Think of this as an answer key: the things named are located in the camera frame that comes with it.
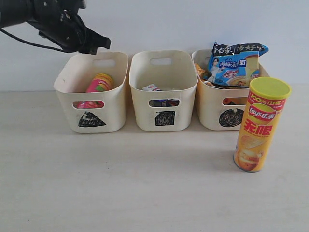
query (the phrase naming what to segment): black triangle drawing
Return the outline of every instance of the black triangle drawing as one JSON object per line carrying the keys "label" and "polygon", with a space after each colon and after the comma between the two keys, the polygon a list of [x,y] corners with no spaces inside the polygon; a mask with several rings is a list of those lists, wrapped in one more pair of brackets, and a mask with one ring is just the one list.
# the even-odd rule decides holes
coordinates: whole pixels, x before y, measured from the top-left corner
{"label": "black triangle drawing", "polygon": [[99,117],[95,116],[93,113],[86,111],[82,118],[79,120],[78,126],[79,127],[100,127],[105,126],[106,123],[103,122]]}

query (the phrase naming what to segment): yellow lid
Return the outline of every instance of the yellow lid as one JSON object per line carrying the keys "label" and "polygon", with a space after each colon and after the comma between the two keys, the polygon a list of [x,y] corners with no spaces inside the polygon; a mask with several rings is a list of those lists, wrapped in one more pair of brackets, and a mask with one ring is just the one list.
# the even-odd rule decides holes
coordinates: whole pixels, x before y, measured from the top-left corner
{"label": "yellow lid", "polygon": [[282,80],[272,77],[259,77],[250,82],[250,89],[266,99],[286,99],[291,94],[291,87]]}

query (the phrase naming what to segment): robotic arm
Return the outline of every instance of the robotic arm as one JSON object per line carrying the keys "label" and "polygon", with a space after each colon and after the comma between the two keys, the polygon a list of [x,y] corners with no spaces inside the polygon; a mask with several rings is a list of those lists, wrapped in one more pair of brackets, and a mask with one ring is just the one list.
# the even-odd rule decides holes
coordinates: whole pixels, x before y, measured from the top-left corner
{"label": "robotic arm", "polygon": [[0,31],[22,41],[2,28],[27,22],[62,48],[54,50],[95,55],[99,47],[110,49],[111,40],[87,28],[78,16],[84,8],[84,0],[0,0]]}

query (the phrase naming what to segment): black circle drawing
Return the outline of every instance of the black circle drawing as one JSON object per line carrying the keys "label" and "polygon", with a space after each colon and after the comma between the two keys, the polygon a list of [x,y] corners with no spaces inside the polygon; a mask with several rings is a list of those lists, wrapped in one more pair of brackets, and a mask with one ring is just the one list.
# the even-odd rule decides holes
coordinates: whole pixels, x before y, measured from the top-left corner
{"label": "black circle drawing", "polygon": [[219,123],[223,127],[235,127],[241,124],[244,111],[241,109],[232,109],[224,111],[220,118]]}

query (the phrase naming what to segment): small box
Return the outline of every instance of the small box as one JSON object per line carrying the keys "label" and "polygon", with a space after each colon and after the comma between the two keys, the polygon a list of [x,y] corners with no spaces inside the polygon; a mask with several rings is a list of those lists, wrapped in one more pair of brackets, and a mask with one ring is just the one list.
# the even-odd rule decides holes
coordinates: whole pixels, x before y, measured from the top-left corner
{"label": "small box", "polygon": [[[137,125],[145,131],[181,131],[192,119],[197,75],[191,56],[183,51],[144,51],[133,57],[129,83]],[[162,91],[144,91],[155,85]],[[174,107],[151,102],[173,100]]]}
{"label": "small box", "polygon": [[[207,69],[211,50],[198,50],[192,54],[193,62]],[[259,65],[260,76],[269,77]],[[214,131],[239,130],[249,95],[249,89],[217,89],[198,78],[195,106],[202,125]],[[236,104],[225,105],[232,100]]]}
{"label": "small box", "polygon": [[[73,56],[54,83],[68,123],[77,133],[107,133],[121,129],[126,122],[128,55],[98,52]],[[113,89],[85,93],[98,73],[112,77]],[[100,109],[78,109],[83,101],[102,102]]]}

